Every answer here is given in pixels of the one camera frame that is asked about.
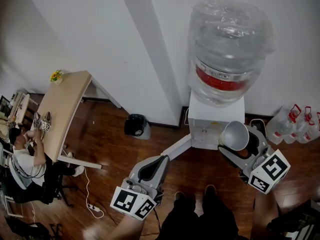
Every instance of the cup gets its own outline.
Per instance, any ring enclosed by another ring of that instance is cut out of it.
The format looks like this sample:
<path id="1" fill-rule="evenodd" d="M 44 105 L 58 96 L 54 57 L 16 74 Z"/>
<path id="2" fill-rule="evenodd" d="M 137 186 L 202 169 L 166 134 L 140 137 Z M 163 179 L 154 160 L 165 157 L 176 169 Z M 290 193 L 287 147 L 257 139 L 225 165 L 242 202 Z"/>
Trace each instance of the cup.
<path id="1" fill-rule="evenodd" d="M 243 150 L 249 142 L 247 127 L 239 121 L 232 121 L 226 125 L 219 136 L 219 144 L 234 151 Z"/>

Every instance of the flower vase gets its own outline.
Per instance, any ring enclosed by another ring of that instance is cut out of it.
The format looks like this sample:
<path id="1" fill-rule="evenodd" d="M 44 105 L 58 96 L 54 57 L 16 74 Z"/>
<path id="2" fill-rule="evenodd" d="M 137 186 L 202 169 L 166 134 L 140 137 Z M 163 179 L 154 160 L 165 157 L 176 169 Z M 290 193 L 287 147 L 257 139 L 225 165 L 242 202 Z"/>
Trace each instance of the flower vase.
<path id="1" fill-rule="evenodd" d="M 54 83 L 58 86 L 62 83 L 62 77 L 60 77 L 59 79 L 55 80 Z"/>

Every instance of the black trash bag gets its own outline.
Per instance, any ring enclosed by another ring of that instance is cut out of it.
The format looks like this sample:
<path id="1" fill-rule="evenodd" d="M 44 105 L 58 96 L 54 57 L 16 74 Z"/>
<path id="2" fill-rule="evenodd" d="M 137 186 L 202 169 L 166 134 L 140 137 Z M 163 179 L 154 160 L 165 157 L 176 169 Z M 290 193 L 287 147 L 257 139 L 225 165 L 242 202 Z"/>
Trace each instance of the black trash bag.
<path id="1" fill-rule="evenodd" d="M 129 115 L 124 123 L 124 134 L 134 137 L 140 137 L 147 126 L 147 119 L 142 114 Z"/>

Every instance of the white shirt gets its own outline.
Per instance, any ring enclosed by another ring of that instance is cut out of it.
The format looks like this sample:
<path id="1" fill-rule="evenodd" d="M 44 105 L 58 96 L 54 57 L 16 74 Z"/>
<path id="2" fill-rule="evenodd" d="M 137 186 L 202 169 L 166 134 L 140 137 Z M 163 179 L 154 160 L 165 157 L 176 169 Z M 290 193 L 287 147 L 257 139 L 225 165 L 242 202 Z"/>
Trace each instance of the white shirt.
<path id="1" fill-rule="evenodd" d="M 27 148 L 16 150 L 15 147 L 13 147 L 13 155 L 16 157 L 18 164 L 23 170 L 21 175 L 26 176 L 27 178 L 33 177 L 32 181 L 42 187 L 42 184 L 45 182 L 47 165 L 42 164 L 34 166 L 35 157 L 30 155 Z"/>

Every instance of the plastic water bottle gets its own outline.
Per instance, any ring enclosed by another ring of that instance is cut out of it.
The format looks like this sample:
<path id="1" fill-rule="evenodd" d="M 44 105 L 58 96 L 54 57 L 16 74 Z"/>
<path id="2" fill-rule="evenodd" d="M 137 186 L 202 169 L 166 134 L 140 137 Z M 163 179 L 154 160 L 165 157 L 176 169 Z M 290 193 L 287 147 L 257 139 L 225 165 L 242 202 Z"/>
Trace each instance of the plastic water bottle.
<path id="1" fill-rule="evenodd" d="M 283 106 L 280 112 L 265 127 L 269 141 L 278 145 L 284 137 L 291 134 L 295 130 L 296 119 L 300 113 L 301 109 L 297 104 L 291 109 L 288 106 Z"/>
<path id="2" fill-rule="evenodd" d="M 295 142 L 298 135 L 301 133 L 305 133 L 309 126 L 309 121 L 312 119 L 311 107 L 306 106 L 304 108 L 304 115 L 300 115 L 296 119 L 296 124 L 294 124 L 293 132 L 288 136 L 284 137 L 284 141 L 287 144 L 291 144 Z"/>
<path id="3" fill-rule="evenodd" d="M 239 100 L 274 52 L 267 15 L 254 5 L 204 0 L 190 18 L 188 84 L 205 103 L 226 107 Z"/>
<path id="4" fill-rule="evenodd" d="M 314 119 L 309 121 L 307 130 L 305 132 L 301 132 L 297 136 L 296 140 L 301 144 L 305 144 L 318 137 L 320 137 L 320 112 L 317 112 L 314 115 Z"/>

